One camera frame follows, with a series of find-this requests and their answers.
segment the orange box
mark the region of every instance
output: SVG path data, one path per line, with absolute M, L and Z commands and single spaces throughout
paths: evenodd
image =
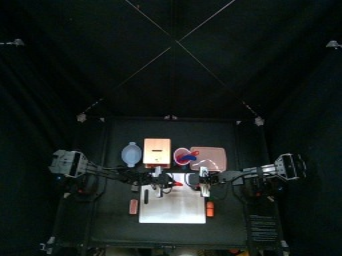
M 144 139 L 144 157 L 145 168 L 160 166 L 170 167 L 170 140 L 169 139 Z

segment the red object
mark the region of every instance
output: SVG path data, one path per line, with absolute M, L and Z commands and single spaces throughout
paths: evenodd
M 173 186 L 178 186 L 178 187 L 181 187 L 181 186 L 182 186 L 182 183 L 181 183 L 181 182 L 174 181 L 174 182 L 173 182 Z
M 213 217 L 213 203 L 206 202 L 206 217 Z
M 129 214 L 136 214 L 137 213 L 137 200 L 130 199 L 129 201 Z

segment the white container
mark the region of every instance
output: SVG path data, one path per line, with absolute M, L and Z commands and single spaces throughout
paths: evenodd
M 141 149 L 136 146 L 134 142 L 129 142 L 129 144 L 124 147 L 121 151 L 121 158 L 129 168 L 133 167 L 140 161 Z

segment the black table surface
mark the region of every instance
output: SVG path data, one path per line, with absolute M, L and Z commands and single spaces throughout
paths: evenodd
M 252 121 L 164 121 L 109 119 L 89 121 L 78 127 L 74 149 L 104 166 L 124 165 L 121 150 L 129 142 L 142 149 L 144 138 L 169 138 L 170 150 L 192 146 L 220 147 L 225 150 L 226 171 L 268 164 L 261 128 Z M 142 170 L 141 161 L 136 168 Z M 166 171 L 181 171 L 173 166 Z M 130 186 L 106 180 L 105 191 L 92 205 L 67 203 L 57 218 L 62 223 L 58 237 L 63 242 L 88 241 L 92 245 L 156 247 L 157 245 L 244 247 L 246 232 L 242 205 L 230 193 L 230 185 L 212 187 L 214 216 L 205 224 L 146 224 L 128 214 L 129 200 L 138 199 Z

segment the black curtain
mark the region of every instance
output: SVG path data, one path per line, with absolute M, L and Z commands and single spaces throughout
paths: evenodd
M 342 255 L 342 52 L 327 53 L 265 125 L 272 158 L 289 151 L 307 162 L 281 202 L 293 256 Z
M 57 207 L 47 165 L 54 150 L 70 147 L 75 117 L 22 48 L 0 47 L 0 254 L 35 255 Z

